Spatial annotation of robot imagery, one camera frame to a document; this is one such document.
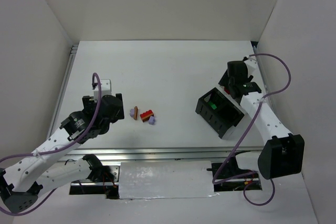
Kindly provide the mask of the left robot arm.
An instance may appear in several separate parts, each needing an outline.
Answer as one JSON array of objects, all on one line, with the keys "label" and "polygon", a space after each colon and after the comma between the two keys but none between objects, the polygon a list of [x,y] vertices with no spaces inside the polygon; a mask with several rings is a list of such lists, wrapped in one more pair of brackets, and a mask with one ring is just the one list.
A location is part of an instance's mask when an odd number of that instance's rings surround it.
[{"label": "left robot arm", "polygon": [[82,98],[83,110],[71,113],[60,127],[31,155],[13,166],[1,169],[1,199],[10,215],[18,216],[40,196],[77,180],[112,182],[114,173],[94,154],[61,168],[53,164],[89,139],[106,134],[110,124],[124,119],[122,94],[104,95],[100,102]]}]

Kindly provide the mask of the red brown lego brick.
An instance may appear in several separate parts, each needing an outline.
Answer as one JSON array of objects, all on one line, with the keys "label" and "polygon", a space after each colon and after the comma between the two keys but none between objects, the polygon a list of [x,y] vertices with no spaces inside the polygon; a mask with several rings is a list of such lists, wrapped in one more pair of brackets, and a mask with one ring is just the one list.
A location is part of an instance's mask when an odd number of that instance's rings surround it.
[{"label": "red brown lego brick", "polygon": [[154,116],[154,113],[152,110],[147,110],[143,113],[140,114],[140,119],[142,120],[142,122],[146,122],[150,119],[150,117]]}]

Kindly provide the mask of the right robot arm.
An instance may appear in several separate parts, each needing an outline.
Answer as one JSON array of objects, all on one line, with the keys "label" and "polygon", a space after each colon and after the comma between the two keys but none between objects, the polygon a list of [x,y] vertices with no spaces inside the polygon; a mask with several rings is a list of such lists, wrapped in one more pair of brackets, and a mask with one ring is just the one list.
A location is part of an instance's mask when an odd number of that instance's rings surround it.
[{"label": "right robot arm", "polygon": [[298,174],[302,170],[304,139],[299,134],[292,134],[267,104],[269,95],[262,93],[248,72],[255,66],[256,62],[252,60],[230,61],[227,64],[225,87],[251,117],[251,122],[226,160],[230,160],[251,127],[255,126],[264,143],[257,158],[260,175],[264,179],[273,179]]}]

